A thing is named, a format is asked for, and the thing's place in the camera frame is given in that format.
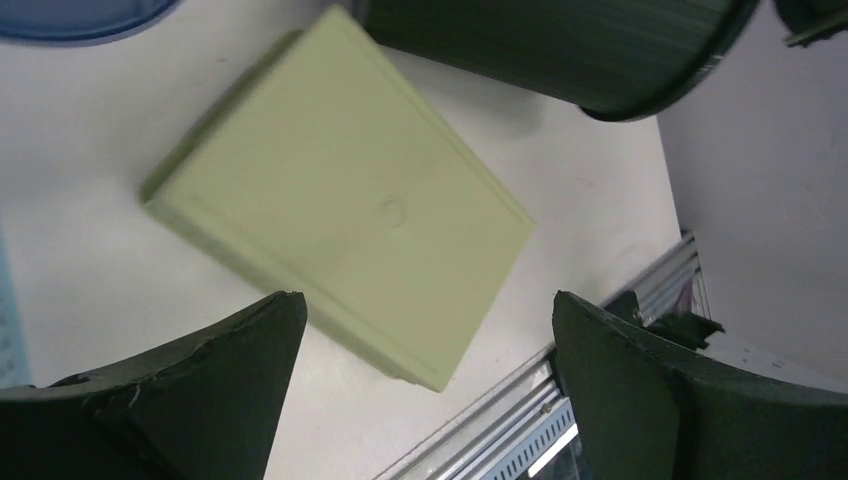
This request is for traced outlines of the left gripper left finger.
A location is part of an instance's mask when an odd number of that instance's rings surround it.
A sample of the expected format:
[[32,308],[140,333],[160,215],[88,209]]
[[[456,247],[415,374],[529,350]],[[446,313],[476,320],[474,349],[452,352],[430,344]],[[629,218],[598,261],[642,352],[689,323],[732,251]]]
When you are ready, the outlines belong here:
[[276,292],[46,387],[1,393],[5,479],[260,479],[307,324]]

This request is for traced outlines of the large blue plastic bucket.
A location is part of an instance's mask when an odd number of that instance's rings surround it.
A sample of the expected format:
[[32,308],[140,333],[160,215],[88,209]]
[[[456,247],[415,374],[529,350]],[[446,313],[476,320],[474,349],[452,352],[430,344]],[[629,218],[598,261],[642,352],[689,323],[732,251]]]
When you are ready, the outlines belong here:
[[1,40],[94,45],[135,35],[172,13],[176,0],[1,0]]

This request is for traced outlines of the light green plastic basket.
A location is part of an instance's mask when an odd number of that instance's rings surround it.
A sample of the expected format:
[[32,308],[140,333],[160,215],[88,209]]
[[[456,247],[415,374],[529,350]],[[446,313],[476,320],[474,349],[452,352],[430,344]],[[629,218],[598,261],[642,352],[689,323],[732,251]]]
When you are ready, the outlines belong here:
[[444,390],[535,220],[346,9],[280,38],[139,192],[385,375]]

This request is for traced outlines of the black plastic bucket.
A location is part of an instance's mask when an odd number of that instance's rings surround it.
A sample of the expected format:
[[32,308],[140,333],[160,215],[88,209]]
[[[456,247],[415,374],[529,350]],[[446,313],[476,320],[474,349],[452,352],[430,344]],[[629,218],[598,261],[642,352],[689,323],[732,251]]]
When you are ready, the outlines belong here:
[[578,106],[604,122],[656,115],[720,63],[754,1],[357,1],[378,43]]

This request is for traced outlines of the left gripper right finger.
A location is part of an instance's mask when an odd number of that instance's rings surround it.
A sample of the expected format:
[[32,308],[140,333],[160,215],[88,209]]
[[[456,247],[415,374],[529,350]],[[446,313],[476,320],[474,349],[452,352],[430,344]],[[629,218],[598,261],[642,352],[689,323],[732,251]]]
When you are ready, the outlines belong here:
[[574,293],[555,365],[597,479],[843,479],[847,397],[716,361]]

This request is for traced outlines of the light blue plastic basket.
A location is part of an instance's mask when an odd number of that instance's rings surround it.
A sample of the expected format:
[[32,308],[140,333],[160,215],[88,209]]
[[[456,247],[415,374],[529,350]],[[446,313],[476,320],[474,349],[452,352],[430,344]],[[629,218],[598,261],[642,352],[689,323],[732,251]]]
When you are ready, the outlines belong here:
[[1,237],[1,388],[28,385],[31,380],[6,245]]

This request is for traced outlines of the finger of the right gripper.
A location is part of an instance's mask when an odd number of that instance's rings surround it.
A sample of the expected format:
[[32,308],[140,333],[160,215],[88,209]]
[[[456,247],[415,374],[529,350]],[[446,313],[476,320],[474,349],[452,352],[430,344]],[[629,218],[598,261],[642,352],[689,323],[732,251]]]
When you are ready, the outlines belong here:
[[847,0],[775,0],[773,4],[788,30],[787,47],[806,48],[847,30]]

